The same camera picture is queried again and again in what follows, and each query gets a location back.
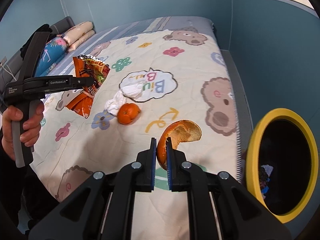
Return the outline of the orange snack wrapper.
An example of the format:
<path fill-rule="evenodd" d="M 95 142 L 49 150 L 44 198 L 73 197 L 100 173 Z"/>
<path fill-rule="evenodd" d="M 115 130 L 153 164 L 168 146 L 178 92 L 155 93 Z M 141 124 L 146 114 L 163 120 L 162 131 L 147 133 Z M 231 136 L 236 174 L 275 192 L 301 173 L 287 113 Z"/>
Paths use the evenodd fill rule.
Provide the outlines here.
<path fill-rule="evenodd" d="M 110 67 L 104 61 L 87 54 L 73 57 L 73 63 L 75 77 L 86 83 L 70 94 L 71 97 L 66 100 L 65 107 L 87 119 L 91 113 L 94 97 L 106 80 Z"/>

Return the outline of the white tissue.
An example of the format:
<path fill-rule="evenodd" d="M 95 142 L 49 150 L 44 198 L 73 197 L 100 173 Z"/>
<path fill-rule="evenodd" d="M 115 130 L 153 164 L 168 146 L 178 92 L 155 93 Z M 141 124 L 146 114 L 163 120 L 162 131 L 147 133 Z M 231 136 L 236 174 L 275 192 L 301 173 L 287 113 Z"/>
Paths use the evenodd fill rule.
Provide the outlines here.
<path fill-rule="evenodd" d="M 143 84 L 135 83 L 135 84 L 127 85 L 121 88 L 121 91 L 125 97 L 135 99 L 142 94 Z"/>
<path fill-rule="evenodd" d="M 107 100 L 105 103 L 104 110 L 113 116 L 117 116 L 122 105 L 126 103 L 126 98 L 121 90 L 118 90 L 114 97 L 110 100 Z"/>

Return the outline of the whole orange tangerine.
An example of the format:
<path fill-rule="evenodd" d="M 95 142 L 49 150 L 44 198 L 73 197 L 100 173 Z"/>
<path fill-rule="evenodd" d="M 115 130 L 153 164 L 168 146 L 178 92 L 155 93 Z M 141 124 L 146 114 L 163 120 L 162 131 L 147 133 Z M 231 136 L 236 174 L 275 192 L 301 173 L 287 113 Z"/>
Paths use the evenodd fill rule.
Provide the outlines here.
<path fill-rule="evenodd" d="M 135 120 L 140 112 L 140 108 L 135 103 L 125 103 L 117 113 L 117 120 L 122 125 L 128 125 Z"/>

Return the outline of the blue rubber glove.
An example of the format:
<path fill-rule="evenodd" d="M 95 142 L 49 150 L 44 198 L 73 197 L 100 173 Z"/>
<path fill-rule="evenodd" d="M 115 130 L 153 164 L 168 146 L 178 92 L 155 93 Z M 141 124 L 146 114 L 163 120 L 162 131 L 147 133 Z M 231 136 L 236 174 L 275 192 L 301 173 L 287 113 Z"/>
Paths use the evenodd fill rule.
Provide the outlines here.
<path fill-rule="evenodd" d="M 260 190 L 261 190 L 261 194 L 263 195 L 264 198 L 265 198 L 265 194 L 269 190 L 269 187 L 268 187 L 269 181 L 270 181 L 269 178 L 260 181 Z"/>

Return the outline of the yellow rimmed black trash bin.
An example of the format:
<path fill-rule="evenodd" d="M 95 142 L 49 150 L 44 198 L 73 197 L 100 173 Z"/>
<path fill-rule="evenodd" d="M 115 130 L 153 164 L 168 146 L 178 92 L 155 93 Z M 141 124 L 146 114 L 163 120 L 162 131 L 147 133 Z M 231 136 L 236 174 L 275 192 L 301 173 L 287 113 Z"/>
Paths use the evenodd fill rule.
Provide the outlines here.
<path fill-rule="evenodd" d="M 263 198 L 259 168 L 273 171 Z M 256 125 L 247 149 L 245 178 L 248 191 L 282 223 L 306 208 L 316 187 L 318 149 L 303 118 L 287 108 L 269 111 Z"/>

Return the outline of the grey bed headboard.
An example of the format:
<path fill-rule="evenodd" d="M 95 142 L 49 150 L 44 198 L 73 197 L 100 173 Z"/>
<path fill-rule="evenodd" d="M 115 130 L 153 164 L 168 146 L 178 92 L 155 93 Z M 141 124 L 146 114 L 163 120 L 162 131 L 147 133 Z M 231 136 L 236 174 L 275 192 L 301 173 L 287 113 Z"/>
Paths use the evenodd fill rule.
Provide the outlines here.
<path fill-rule="evenodd" d="M 49 24 L 43 24 L 38 27 L 28 38 L 25 44 L 12 56 L 12 58 L 6 61 L 5 64 L 1 64 L 1 94 L 4 93 L 7 83 L 14 82 L 18 79 L 26 52 L 36 32 L 50 32 L 50 36 L 47 41 L 51 41 L 53 38 L 57 37 L 57 35 L 64 33 L 73 26 L 75 26 L 75 24 L 72 18 L 67 16 L 51 26 Z"/>

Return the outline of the blue floral folded quilt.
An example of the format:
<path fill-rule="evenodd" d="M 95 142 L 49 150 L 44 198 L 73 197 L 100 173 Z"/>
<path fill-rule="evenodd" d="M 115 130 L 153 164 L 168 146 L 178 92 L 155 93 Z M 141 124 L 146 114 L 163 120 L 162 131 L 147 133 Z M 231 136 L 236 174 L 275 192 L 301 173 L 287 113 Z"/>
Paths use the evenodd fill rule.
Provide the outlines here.
<path fill-rule="evenodd" d="M 35 77 L 46 76 L 65 57 L 67 43 L 62 37 L 55 37 L 49 41 L 39 59 Z"/>

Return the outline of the peach folded quilt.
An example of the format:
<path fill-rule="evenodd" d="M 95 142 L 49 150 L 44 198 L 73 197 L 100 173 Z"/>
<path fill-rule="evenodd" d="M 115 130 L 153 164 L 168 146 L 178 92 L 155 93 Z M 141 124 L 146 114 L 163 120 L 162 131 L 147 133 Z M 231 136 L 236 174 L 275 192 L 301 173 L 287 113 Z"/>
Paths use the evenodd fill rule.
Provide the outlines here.
<path fill-rule="evenodd" d="M 67 44 L 67 52 L 70 53 L 71 51 L 76 50 L 94 34 L 93 23 L 90 21 L 73 26 L 62 34 L 62 38 Z"/>

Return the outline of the cream bear print quilt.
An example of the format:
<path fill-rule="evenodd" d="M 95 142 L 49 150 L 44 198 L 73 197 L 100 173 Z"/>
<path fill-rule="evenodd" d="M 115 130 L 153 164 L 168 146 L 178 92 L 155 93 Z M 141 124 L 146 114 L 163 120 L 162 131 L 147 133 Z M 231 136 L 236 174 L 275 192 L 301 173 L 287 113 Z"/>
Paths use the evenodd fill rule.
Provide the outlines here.
<path fill-rule="evenodd" d="M 199 125 L 199 141 L 178 149 L 205 171 L 227 171 L 240 178 L 239 125 L 227 67 L 214 59 L 220 48 L 212 37 L 192 30 L 141 33 L 94 47 L 90 53 L 110 66 L 86 119 L 65 107 L 67 93 L 44 100 L 44 119 L 32 168 L 58 201 L 92 173 L 110 174 L 133 162 L 173 122 Z M 104 110 L 124 86 L 142 83 L 135 103 L 140 114 L 128 125 Z"/>

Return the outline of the wall socket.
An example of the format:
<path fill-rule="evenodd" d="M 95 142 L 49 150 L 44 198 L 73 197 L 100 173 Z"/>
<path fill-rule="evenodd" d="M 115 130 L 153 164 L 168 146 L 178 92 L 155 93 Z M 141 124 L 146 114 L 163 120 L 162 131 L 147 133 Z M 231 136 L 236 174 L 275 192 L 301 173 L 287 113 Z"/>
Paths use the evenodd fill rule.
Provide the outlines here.
<path fill-rule="evenodd" d="M 7 61 L 7 58 L 6 58 L 6 57 L 4 57 L 4 58 L 1 60 L 1 64 L 5 64 L 5 63 L 6 63 L 6 61 Z"/>

